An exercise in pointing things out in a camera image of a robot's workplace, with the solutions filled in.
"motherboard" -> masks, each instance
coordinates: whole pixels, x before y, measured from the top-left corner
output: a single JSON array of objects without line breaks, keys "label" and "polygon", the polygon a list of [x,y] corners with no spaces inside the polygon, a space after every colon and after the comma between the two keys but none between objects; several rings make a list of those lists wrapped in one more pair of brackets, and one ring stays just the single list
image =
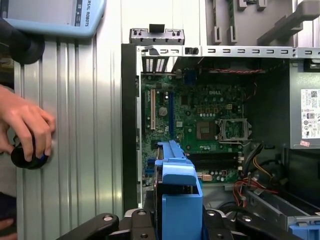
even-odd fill
[{"label": "motherboard", "polygon": [[142,162],[145,185],[153,183],[158,142],[180,144],[204,183],[233,183],[247,139],[243,88],[189,82],[173,75],[141,78]]}]

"green motherboard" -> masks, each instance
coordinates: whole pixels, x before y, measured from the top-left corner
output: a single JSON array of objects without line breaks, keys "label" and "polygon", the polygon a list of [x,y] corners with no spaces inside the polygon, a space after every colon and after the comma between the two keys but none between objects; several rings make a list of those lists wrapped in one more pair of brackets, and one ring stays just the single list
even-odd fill
[{"label": "green motherboard", "polygon": [[[174,140],[190,157],[197,155],[210,159],[216,153],[240,155],[241,144],[219,141],[217,122],[243,118],[243,93],[243,88],[236,84],[205,82],[187,85],[183,78],[171,75],[143,75],[141,115],[145,184],[152,183],[152,163],[157,155],[158,142]],[[227,138],[243,134],[241,122],[228,121],[225,129]],[[237,167],[201,170],[195,167],[203,182],[232,183],[238,179]]]}]

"robot teach pendant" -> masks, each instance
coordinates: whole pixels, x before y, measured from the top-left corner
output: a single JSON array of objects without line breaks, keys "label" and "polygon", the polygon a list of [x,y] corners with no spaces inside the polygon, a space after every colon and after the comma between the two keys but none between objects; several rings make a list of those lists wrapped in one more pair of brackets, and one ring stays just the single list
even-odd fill
[{"label": "robot teach pendant", "polygon": [[0,17],[32,34],[92,38],[107,0],[2,0]]}]

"hand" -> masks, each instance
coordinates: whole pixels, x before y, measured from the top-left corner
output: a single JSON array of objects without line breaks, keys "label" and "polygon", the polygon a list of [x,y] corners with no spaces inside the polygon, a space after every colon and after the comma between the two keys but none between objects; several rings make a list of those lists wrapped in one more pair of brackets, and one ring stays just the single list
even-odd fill
[{"label": "hand", "polygon": [[[14,221],[12,219],[0,221],[0,231],[10,227]],[[0,240],[17,240],[18,235],[16,233],[10,234],[8,236],[0,236]]]},{"label": "hand", "polygon": [[35,138],[35,156],[51,153],[51,134],[56,128],[56,120],[40,107],[0,86],[0,151],[10,154],[13,146],[8,139],[8,129],[12,127],[19,137],[24,158],[30,162],[34,152],[32,135]]}]

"sticker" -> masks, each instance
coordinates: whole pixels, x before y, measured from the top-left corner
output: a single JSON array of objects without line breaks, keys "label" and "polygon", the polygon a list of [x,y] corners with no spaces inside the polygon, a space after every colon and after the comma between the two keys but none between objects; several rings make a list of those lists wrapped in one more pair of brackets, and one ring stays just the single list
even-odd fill
[{"label": "sticker", "polygon": [[300,145],[308,148],[308,147],[310,147],[310,142],[301,140]]},{"label": "sticker", "polygon": [[[301,89],[302,139],[320,139],[320,89]],[[300,145],[309,147],[310,142]]]}]

